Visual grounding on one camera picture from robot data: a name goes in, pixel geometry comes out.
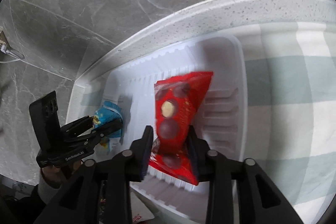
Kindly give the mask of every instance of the checkered cloth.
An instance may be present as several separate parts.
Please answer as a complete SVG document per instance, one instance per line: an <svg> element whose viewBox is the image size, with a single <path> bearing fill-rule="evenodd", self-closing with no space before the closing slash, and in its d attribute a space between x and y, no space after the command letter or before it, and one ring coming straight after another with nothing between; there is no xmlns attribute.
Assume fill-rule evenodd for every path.
<svg viewBox="0 0 336 224"><path fill-rule="evenodd" d="M315 224L336 193L336 26L268 23L221 32L235 35L244 52L245 158L257 160L305 224ZM100 105L104 83L85 90L82 115ZM148 223L176 223L155 215Z"/></svg>

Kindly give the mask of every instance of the gray sleeve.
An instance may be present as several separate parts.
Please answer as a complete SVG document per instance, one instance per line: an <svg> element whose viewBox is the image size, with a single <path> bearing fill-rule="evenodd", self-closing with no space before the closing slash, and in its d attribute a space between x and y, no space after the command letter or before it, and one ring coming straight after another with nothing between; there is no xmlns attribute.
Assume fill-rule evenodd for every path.
<svg viewBox="0 0 336 224"><path fill-rule="evenodd" d="M48 204L58 190L59 188L53 188L45 181L42 171L40 170L40 182L37 186L37 193L39 194L41 200Z"/></svg>

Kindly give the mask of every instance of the gray tile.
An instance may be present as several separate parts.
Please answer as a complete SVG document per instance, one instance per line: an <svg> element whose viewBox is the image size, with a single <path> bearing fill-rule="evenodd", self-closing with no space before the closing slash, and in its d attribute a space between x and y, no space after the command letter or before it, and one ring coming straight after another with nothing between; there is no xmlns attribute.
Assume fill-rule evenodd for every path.
<svg viewBox="0 0 336 224"><path fill-rule="evenodd" d="M73 82L21 61L0 65L0 173L28 184L38 183L36 155L39 145L28 107L56 90L58 116L65 124Z"/></svg>
<svg viewBox="0 0 336 224"><path fill-rule="evenodd" d="M266 59L245 61L249 106L271 105L271 83Z"/></svg>
<svg viewBox="0 0 336 224"><path fill-rule="evenodd" d="M14 49L22 53L22 48L17 40L12 16L11 16L11 7L9 0L2 0L0 2L0 30L3 30L9 45ZM0 52L1 61L8 61L14 59L8 55Z"/></svg>
<svg viewBox="0 0 336 224"><path fill-rule="evenodd" d="M39 68L75 80L88 45L95 43L99 47L100 43L106 43L44 9L21 0L10 0L10 3L26 60Z"/></svg>
<svg viewBox="0 0 336 224"><path fill-rule="evenodd" d="M312 102L304 56L269 58L267 64L272 105Z"/></svg>
<svg viewBox="0 0 336 224"><path fill-rule="evenodd" d="M324 40L329 47L329 51L332 57L336 57L336 27L331 24L327 24L327 27L323 33Z"/></svg>
<svg viewBox="0 0 336 224"><path fill-rule="evenodd" d="M308 157L266 161L265 172L292 205L298 199L308 161Z"/></svg>

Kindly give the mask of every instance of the white plastic tray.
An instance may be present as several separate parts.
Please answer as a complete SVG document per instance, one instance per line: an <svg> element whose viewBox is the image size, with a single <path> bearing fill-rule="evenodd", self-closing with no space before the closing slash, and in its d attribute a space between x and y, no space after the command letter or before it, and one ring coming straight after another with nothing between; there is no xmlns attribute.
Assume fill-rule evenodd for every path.
<svg viewBox="0 0 336 224"><path fill-rule="evenodd" d="M212 33L178 42L111 71L102 100L117 103L124 118L123 137L115 153L141 138L146 125L155 132L154 83L191 71L214 76L193 125L211 149L242 160L247 129L247 84L243 52L232 35ZM132 187L154 203L184 218L204 222L208 184L193 186L149 167Z"/></svg>

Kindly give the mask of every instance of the person's hand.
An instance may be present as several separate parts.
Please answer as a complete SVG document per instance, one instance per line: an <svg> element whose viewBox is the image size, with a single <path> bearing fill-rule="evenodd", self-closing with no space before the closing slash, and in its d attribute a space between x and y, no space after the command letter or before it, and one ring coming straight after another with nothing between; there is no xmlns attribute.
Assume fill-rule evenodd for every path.
<svg viewBox="0 0 336 224"><path fill-rule="evenodd" d="M72 174L80 168L81 164L82 162L79 160L69 165ZM59 188L62 183L66 182L66 178L60 167L47 166L42 168L41 172L44 180L53 188Z"/></svg>

